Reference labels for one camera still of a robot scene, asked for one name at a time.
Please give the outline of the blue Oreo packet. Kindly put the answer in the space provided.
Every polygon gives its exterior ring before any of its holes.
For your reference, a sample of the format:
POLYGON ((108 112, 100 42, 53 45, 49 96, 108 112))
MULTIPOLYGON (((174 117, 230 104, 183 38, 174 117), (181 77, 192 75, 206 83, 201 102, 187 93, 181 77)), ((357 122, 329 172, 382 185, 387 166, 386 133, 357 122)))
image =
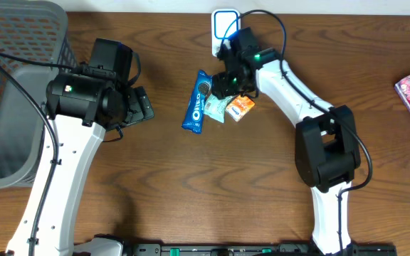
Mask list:
POLYGON ((186 109, 182 128, 195 134, 201 134, 205 101, 212 87, 212 77, 203 70, 199 70, 189 104, 186 109))

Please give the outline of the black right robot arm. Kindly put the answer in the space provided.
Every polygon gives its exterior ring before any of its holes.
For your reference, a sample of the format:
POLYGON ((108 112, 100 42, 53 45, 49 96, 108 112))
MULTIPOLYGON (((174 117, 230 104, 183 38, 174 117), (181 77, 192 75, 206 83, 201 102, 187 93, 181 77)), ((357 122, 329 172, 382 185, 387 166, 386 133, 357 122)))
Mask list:
POLYGON ((347 192, 361 163, 352 111, 313 93, 277 50, 259 46, 249 28, 214 36, 212 43, 225 65, 213 76, 212 94, 223 99, 262 93, 281 109, 295 127, 296 169, 312 191, 312 240, 323 255, 345 253, 351 243, 347 192))

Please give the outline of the mint green snack packet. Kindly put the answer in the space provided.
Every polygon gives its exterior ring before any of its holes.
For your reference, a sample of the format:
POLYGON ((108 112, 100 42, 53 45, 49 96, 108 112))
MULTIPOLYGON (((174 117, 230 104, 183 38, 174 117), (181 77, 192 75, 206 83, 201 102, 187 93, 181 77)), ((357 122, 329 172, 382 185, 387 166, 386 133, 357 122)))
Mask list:
POLYGON ((233 99, 234 96, 228 96, 220 100, 213 94, 209 95, 205 102, 204 114, 220 123, 224 123, 226 107, 233 99))

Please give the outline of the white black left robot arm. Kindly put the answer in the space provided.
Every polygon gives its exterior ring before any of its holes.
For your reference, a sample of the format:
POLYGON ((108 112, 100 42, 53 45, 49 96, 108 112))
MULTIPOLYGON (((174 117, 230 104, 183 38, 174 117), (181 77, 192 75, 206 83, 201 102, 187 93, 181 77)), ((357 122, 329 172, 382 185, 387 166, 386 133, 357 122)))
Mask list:
POLYGON ((118 41, 95 41, 89 63, 58 74, 46 88, 46 134, 35 181, 6 255, 130 255, 113 235, 74 243, 90 165, 106 132, 146 121, 154 111, 138 77, 140 58, 118 41))

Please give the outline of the orange small carton box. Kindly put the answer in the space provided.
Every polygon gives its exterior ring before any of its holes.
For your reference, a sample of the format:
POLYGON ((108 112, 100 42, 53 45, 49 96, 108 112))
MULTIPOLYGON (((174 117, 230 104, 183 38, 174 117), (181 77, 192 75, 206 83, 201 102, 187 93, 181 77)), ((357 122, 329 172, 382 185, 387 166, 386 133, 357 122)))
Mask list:
POLYGON ((254 106, 255 102, 249 97, 237 96, 226 106, 226 112, 239 122, 254 106))

